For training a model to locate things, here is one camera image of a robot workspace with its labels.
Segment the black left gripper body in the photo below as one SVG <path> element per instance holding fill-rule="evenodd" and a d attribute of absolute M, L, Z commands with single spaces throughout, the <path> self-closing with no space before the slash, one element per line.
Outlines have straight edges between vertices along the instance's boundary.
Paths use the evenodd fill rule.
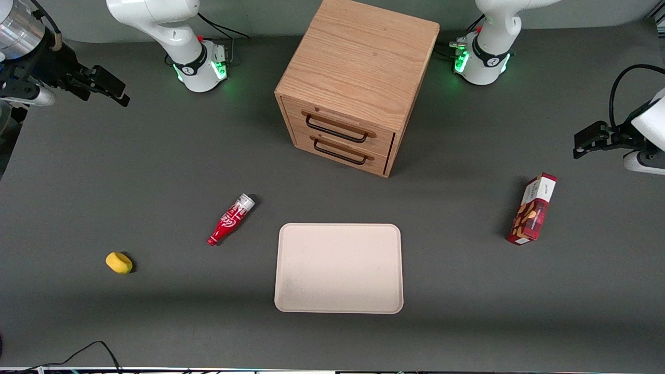
<path fill-rule="evenodd" d="M 636 130 L 631 121 L 624 121 L 621 125 L 606 124 L 609 138 L 606 140 L 605 151 L 627 149 L 630 151 L 643 151 L 645 147 L 644 136 Z"/>

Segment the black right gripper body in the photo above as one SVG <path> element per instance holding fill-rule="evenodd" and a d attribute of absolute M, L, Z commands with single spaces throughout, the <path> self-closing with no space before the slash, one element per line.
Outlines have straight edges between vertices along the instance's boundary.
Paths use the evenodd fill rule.
<path fill-rule="evenodd" d="M 74 50 L 62 45 L 54 51 L 54 42 L 53 32 L 45 31 L 31 52 L 2 61 L 2 100 L 54 102 L 53 88 L 70 92 L 70 78 L 90 80 Z"/>

